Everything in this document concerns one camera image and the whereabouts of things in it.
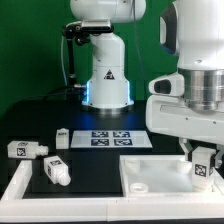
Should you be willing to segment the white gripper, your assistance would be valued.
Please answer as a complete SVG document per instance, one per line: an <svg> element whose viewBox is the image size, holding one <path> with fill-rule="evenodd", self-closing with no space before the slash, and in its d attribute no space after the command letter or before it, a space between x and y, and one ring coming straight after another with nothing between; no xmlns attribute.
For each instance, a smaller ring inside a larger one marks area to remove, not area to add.
<svg viewBox="0 0 224 224"><path fill-rule="evenodd" d="M180 137L185 160L193 150L190 140L217 145L215 168L222 165L224 156L224 102L215 111L192 110L181 98L152 95L146 104L146 126L150 132Z"/></svg>

